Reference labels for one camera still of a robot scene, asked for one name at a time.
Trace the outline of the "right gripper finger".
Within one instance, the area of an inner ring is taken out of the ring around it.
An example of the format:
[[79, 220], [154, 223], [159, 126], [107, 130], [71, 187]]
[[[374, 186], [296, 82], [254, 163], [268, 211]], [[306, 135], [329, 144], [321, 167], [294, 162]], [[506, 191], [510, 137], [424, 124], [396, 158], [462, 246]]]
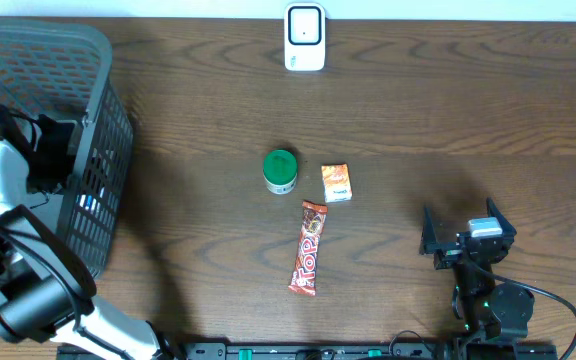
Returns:
[[440, 243], [432, 222], [430, 209], [424, 207], [424, 218], [422, 226], [422, 235], [419, 246], [420, 255], [430, 255], [438, 252], [446, 253], [449, 251], [459, 251], [461, 246], [458, 242]]
[[486, 208], [487, 208], [487, 214], [490, 217], [494, 217], [497, 219], [500, 228], [502, 230], [502, 234], [504, 236], [515, 236], [517, 234], [516, 229], [510, 224], [510, 222], [497, 208], [496, 204], [494, 203], [494, 200], [491, 197], [488, 197], [486, 199]]

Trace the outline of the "white Panadol box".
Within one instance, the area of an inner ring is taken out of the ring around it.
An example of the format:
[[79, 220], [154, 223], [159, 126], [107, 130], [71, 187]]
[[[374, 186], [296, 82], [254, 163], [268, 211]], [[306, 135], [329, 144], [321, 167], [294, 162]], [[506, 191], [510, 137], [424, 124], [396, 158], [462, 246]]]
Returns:
[[79, 197], [79, 206], [90, 213], [98, 213], [102, 208], [104, 193], [105, 188], [102, 187], [94, 194], [81, 195]]

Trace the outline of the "orange tissue pack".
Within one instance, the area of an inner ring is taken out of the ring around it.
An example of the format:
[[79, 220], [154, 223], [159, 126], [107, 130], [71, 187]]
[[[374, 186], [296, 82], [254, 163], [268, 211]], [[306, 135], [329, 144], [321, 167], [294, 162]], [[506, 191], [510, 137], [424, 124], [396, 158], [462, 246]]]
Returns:
[[352, 199], [352, 187], [347, 164], [322, 165], [324, 199], [327, 203]]

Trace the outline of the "red Top chocolate bar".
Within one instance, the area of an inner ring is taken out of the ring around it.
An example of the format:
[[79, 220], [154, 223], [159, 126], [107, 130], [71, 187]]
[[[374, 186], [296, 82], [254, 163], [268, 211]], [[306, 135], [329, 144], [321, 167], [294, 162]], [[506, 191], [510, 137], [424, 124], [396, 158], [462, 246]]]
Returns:
[[317, 258], [328, 207], [302, 202], [303, 217], [294, 269], [288, 288], [297, 294], [316, 295]]

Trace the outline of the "green lid white jar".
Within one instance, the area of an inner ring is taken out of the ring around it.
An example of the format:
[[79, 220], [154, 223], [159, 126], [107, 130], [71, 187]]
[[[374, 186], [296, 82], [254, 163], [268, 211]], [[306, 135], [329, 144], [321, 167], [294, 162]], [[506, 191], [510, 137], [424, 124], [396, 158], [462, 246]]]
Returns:
[[277, 149], [264, 158], [263, 177], [271, 193], [276, 195], [290, 193], [296, 186], [297, 175], [297, 159], [291, 152]]

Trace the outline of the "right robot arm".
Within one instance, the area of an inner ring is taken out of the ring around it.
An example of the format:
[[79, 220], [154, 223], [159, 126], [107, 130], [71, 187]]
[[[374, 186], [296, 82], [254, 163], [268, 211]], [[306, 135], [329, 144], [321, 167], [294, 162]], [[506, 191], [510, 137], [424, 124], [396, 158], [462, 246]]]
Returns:
[[534, 295], [497, 281], [492, 273], [492, 266], [508, 255], [517, 231], [492, 199], [486, 207], [486, 217], [469, 220], [468, 230], [448, 242], [439, 240], [430, 209], [424, 209], [419, 253], [431, 255], [435, 269], [453, 272], [452, 309], [466, 328], [464, 334], [436, 344], [435, 359], [517, 359], [517, 341], [528, 335]]

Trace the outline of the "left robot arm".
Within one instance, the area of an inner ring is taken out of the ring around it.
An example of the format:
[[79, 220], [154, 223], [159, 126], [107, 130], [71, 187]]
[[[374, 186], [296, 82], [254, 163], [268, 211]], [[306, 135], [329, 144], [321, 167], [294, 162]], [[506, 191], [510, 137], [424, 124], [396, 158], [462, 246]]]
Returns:
[[75, 346], [102, 359], [176, 359], [144, 320], [97, 292], [116, 225], [132, 130], [0, 105], [0, 337]]

